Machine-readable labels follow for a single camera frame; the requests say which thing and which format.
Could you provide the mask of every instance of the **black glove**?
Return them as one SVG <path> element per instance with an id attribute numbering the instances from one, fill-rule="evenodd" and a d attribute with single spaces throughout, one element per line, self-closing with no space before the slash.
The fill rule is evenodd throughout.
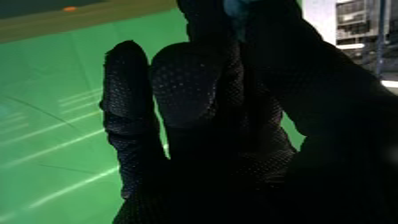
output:
<path id="1" fill-rule="evenodd" d="M 182 1 L 189 7 L 182 7 L 184 12 L 210 2 Z M 189 27 L 202 27 L 202 18 L 212 15 L 193 12 L 198 22 L 187 13 Z M 132 41 L 107 55 L 102 108 L 127 198 L 116 223 L 255 223 L 266 212 L 269 220 L 276 216 L 269 193 L 282 187 L 296 149 L 282 128 L 276 98 L 255 72 L 244 72 L 230 26 L 218 26 L 228 32 L 189 32 L 193 42 L 163 50 L 152 67 Z M 154 94 L 171 160 L 159 139 Z"/>
<path id="2" fill-rule="evenodd" d="M 395 223 L 398 184 L 386 158 L 398 98 L 324 42 L 296 0 L 264 0 L 246 9 L 246 65 L 306 135 L 287 178 L 290 221 Z"/>

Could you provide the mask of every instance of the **green screen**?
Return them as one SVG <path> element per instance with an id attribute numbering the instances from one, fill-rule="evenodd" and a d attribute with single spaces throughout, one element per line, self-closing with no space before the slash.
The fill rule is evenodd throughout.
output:
<path id="1" fill-rule="evenodd" d="M 113 222 L 122 182 L 99 101 L 104 55 L 131 39 L 150 57 L 187 40 L 179 10 L 0 45 L 0 223 Z M 285 127 L 299 146 L 290 120 Z"/>

